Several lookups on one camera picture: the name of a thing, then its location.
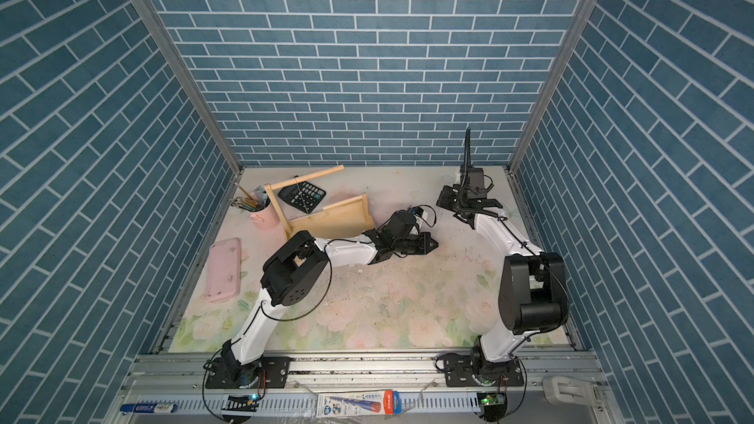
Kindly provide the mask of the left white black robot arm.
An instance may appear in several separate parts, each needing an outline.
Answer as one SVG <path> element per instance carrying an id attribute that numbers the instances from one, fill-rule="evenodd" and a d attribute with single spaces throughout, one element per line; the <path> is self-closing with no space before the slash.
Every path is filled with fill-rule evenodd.
<path id="1" fill-rule="evenodd" d="M 308 231 L 294 234 L 262 267 L 261 289 L 249 317 L 233 339 L 223 343 L 210 362 L 224 367 L 235 388 L 261 382 L 261 357 L 286 310 L 304 300 L 324 270 L 372 265 L 407 256 L 428 255 L 438 241 L 420 227 L 415 210 L 399 210 L 376 229 L 352 238 L 322 239 Z"/>

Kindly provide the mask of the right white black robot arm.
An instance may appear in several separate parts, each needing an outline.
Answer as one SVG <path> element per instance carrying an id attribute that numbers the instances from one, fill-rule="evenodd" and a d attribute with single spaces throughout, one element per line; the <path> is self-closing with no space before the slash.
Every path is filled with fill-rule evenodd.
<path id="1" fill-rule="evenodd" d="M 561 255 L 546 252 L 514 227 L 481 168 L 459 170 L 444 186 L 437 205 L 481 235 L 502 257 L 499 319 L 477 338 L 471 370 L 480 381 L 498 381 L 514 364 L 516 352 L 534 336 L 561 328 L 569 318 L 566 267 Z"/>

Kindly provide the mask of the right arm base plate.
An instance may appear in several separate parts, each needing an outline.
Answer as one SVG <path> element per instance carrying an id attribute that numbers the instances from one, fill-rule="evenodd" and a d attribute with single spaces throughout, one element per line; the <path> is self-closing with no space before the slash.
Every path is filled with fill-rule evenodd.
<path id="1" fill-rule="evenodd" d="M 520 387 L 525 384 L 516 361 L 488 362 L 478 356 L 445 353 L 433 360 L 449 388 Z"/>

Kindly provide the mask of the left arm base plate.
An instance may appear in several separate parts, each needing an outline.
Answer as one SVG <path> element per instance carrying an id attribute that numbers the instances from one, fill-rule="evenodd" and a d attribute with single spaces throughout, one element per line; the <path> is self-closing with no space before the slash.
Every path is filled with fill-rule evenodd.
<path id="1" fill-rule="evenodd" d="M 204 388 L 210 390 L 284 389 L 292 359 L 287 356 L 263 356 L 247 365 L 233 365 L 216 357 L 204 365 Z"/>

